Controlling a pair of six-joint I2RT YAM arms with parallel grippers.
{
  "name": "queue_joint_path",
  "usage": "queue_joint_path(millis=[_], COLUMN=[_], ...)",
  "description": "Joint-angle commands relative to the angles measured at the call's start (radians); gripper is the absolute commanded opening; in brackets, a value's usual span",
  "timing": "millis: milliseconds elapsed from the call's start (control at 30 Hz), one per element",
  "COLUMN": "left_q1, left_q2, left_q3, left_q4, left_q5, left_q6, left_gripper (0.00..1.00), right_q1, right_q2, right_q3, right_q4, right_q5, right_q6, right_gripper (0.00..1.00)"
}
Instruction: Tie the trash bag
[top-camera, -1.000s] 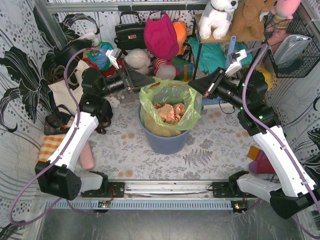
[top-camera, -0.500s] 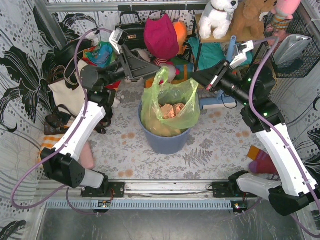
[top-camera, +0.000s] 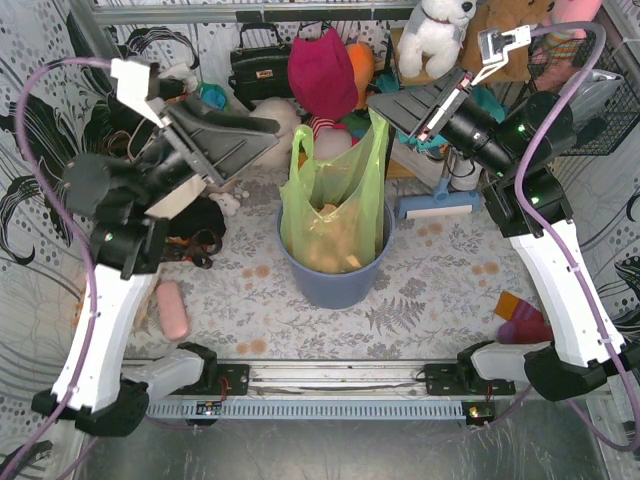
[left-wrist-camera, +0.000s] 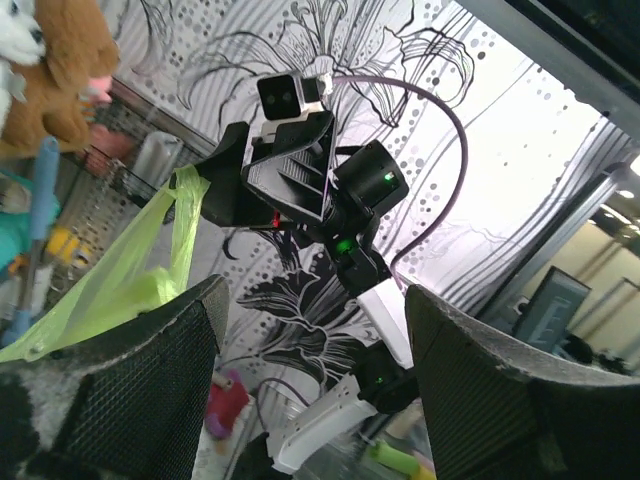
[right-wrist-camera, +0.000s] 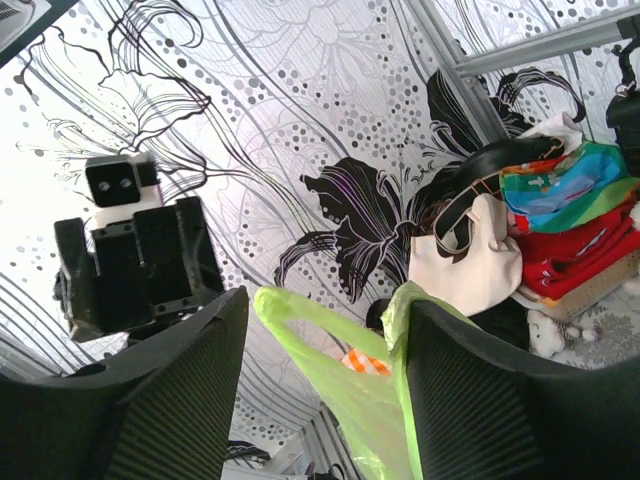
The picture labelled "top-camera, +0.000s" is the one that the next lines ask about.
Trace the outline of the blue floor squeegee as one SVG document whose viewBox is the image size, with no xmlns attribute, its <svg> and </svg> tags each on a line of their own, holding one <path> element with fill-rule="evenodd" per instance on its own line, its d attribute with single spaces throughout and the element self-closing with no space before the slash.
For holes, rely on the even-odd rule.
<svg viewBox="0 0 640 480">
<path fill-rule="evenodd" d="M 453 191 L 449 184 L 453 167 L 461 154 L 449 148 L 443 163 L 439 182 L 430 195 L 401 197 L 396 202 L 395 214 L 399 220 L 411 220 L 434 216 L 474 213 L 480 207 L 480 195 L 475 190 Z"/>
</svg>

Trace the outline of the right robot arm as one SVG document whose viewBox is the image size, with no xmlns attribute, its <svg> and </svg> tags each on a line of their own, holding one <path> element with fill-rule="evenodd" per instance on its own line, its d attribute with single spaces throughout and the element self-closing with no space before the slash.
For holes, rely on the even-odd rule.
<svg viewBox="0 0 640 480">
<path fill-rule="evenodd" d="M 492 174 L 486 208 L 526 266 L 552 330 L 532 345 L 488 342 L 460 353 L 465 374 L 526 383 L 550 401 L 590 393 L 618 377 L 632 383 L 639 349 L 608 318 L 584 266 L 573 212 L 548 168 L 574 140 L 571 92 L 538 91 L 504 120 L 471 99 L 471 77 L 378 94 L 370 107 L 405 134 L 440 135 Z"/>
</svg>

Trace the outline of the blue trash bin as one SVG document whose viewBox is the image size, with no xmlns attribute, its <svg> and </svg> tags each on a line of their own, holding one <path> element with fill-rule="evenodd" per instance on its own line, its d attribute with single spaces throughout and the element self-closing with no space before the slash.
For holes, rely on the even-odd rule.
<svg viewBox="0 0 640 480">
<path fill-rule="evenodd" d="M 276 239 L 293 275 L 296 288 L 309 303 L 320 308 L 340 310 L 352 307 L 363 301 L 373 288 L 377 274 L 381 270 L 382 262 L 391 251 L 395 229 L 395 215 L 392 204 L 388 200 L 384 202 L 383 248 L 381 253 L 369 265 L 359 270 L 342 274 L 317 272 L 295 260 L 288 253 L 281 239 L 282 215 L 283 209 L 279 208 L 275 220 Z"/>
</svg>

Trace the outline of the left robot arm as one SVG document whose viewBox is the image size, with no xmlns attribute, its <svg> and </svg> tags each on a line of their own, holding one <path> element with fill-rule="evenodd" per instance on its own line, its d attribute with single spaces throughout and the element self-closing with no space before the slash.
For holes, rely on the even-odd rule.
<svg viewBox="0 0 640 480">
<path fill-rule="evenodd" d="M 122 361 L 136 312 L 162 261 L 171 219 L 209 184 L 222 186 L 278 142 L 275 120 L 238 116 L 195 96 L 154 100 L 154 142 L 134 160 L 77 156 L 65 171 L 67 205 L 94 224 L 76 335 L 54 385 L 33 409 L 95 437 L 125 437 L 150 403 L 220 384 L 214 351 L 191 342 L 146 366 Z"/>
</svg>

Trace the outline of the green trash bag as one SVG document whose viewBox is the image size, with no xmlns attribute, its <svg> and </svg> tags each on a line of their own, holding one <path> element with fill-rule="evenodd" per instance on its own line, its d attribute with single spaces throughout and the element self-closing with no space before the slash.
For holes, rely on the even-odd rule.
<svg viewBox="0 0 640 480">
<path fill-rule="evenodd" d="M 383 249 L 384 169 L 389 124 L 375 112 L 363 138 L 328 160 L 312 129 L 297 128 L 288 181 L 280 188 L 279 236 L 301 265 L 320 273 L 360 270 Z"/>
</svg>

